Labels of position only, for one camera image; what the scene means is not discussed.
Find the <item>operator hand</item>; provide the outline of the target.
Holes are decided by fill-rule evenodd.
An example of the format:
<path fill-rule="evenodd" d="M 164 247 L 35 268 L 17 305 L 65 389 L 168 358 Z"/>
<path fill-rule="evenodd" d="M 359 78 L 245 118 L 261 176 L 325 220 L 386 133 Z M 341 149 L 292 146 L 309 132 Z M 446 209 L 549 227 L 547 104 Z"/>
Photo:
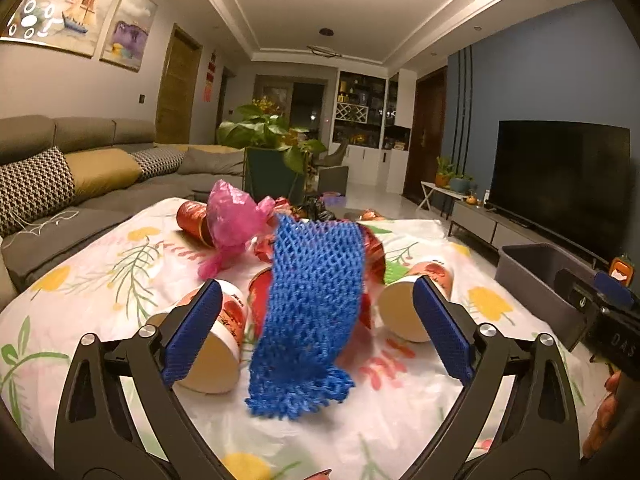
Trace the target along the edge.
<path fill-rule="evenodd" d="M 608 378 L 604 385 L 608 394 L 600 404 L 597 417 L 590 428 L 587 439 L 582 445 L 582 456 L 585 458 L 591 458 L 596 454 L 612 432 L 612 420 L 614 419 L 618 405 L 616 392 L 620 384 L 620 374 L 622 374 L 620 370 L 615 372 Z"/>

